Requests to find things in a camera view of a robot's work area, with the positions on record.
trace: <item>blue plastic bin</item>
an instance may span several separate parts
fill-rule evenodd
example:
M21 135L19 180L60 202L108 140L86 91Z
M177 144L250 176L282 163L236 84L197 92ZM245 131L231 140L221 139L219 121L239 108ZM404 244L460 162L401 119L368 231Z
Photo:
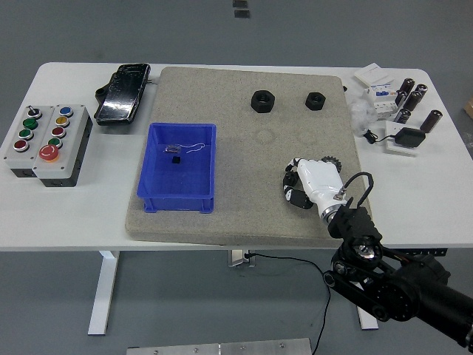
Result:
M149 126L137 190L145 212L214 210L216 138L214 124ZM180 152L166 152L169 146Z

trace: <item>black hex nut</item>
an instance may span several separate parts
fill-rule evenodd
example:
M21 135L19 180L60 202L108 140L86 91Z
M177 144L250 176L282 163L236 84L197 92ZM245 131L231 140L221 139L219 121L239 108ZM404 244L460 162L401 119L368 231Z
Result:
M319 111L324 107L325 96L320 92L310 92L305 101L305 106L307 106L312 111Z
M255 91L251 98L251 107L258 113L268 113L273 109L274 95L267 90Z

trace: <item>blue button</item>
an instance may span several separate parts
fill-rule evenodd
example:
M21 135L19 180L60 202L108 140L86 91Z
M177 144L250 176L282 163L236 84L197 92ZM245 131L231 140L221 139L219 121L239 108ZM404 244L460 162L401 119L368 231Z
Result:
M59 110L59 113L63 116L71 117L72 109L70 107L63 107L62 109Z

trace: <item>robotic arm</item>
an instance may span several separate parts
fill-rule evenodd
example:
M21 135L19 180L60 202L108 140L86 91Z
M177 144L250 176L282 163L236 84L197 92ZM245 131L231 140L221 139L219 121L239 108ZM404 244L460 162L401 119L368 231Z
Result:
M372 189L371 175L359 173L342 185L340 168L332 157L294 159L283 181L289 202L302 208L315 203L330 236L343 240L332 258L332 270L324 273L325 283L382 322L417 317L473 353L473 299L447 286L450 273L432 255L413 257L383 247L381 234L360 206ZM360 175L368 177L369 187L351 209L353 199L346 201L344 194ZM304 191L294 189L299 178ZM393 268L384 258L400 267Z

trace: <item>black charger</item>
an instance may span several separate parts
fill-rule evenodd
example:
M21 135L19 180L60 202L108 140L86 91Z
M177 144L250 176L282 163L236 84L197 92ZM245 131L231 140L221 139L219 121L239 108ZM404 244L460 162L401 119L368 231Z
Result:
M426 139L426 134L420 129L404 127L392 137L394 137L394 142L400 146L417 148Z
M416 128L402 128L396 135L387 135L378 141L378 136L372 133L369 129L364 134L369 144L379 143L387 138L394 138L394 142L406 148L417 148L424 139L426 139L425 132Z

